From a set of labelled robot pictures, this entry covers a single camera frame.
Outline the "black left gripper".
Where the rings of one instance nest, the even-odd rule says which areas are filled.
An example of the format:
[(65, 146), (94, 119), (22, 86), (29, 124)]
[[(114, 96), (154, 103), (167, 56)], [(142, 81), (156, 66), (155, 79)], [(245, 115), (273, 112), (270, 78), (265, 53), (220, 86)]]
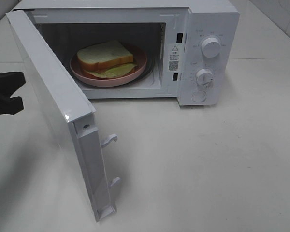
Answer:
[(0, 73), (0, 115), (15, 115), (23, 110), (22, 98), (10, 97), (25, 83), (23, 72)]

